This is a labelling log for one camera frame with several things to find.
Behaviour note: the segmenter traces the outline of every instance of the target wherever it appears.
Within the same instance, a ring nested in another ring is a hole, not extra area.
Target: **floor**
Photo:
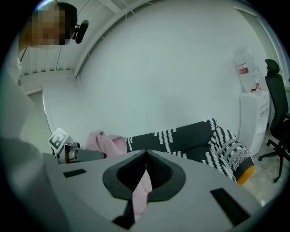
[[[262,206],[280,194],[290,174],[290,162],[284,159],[281,177],[277,183],[274,183],[273,179],[279,173],[279,157],[266,157],[262,161],[258,161],[260,155],[274,151],[272,145],[269,147],[266,145],[268,139],[278,143],[278,140],[267,129],[262,147],[252,157],[255,164],[255,172],[243,185],[248,192],[256,197]]]

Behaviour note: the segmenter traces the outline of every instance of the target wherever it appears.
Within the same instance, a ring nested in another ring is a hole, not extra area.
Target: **white ceiling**
[[[76,44],[71,40],[70,44],[57,46],[54,50],[44,48],[27,48],[19,54],[22,58],[22,82],[35,80],[37,76],[48,77],[48,73],[64,73],[69,70],[72,76],[76,76],[87,54],[97,40],[116,21],[134,8],[145,4],[148,0],[61,0],[68,2],[77,8],[78,22],[89,20],[89,27],[82,43]]]

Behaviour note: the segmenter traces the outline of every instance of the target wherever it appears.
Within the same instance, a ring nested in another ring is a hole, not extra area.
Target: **white wall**
[[[92,131],[77,81],[75,79],[46,81],[43,84],[43,96],[52,133],[60,127],[74,141],[83,144]]]
[[[130,136],[215,117],[238,135],[233,52],[244,45],[264,77],[263,46],[230,3],[167,0],[138,11],[106,35],[80,73],[92,128]]]
[[[36,146],[42,153],[52,153],[47,141],[51,136],[42,101],[42,93],[29,96],[34,107],[25,122],[20,138]]]

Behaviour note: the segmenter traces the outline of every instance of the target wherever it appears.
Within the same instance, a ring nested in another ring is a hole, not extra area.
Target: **person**
[[[33,103],[21,88],[18,54],[28,47],[67,44],[75,32],[77,9],[50,1],[35,10],[12,43],[0,73],[0,136],[19,137]]]

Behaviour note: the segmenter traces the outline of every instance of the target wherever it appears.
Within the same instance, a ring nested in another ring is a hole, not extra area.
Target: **pink cloth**
[[[91,133],[82,149],[97,150],[106,154],[107,158],[127,153],[127,144],[123,137],[106,136],[102,130]],[[133,210],[135,221],[147,209],[147,195],[152,191],[151,180],[147,170],[133,192]]]

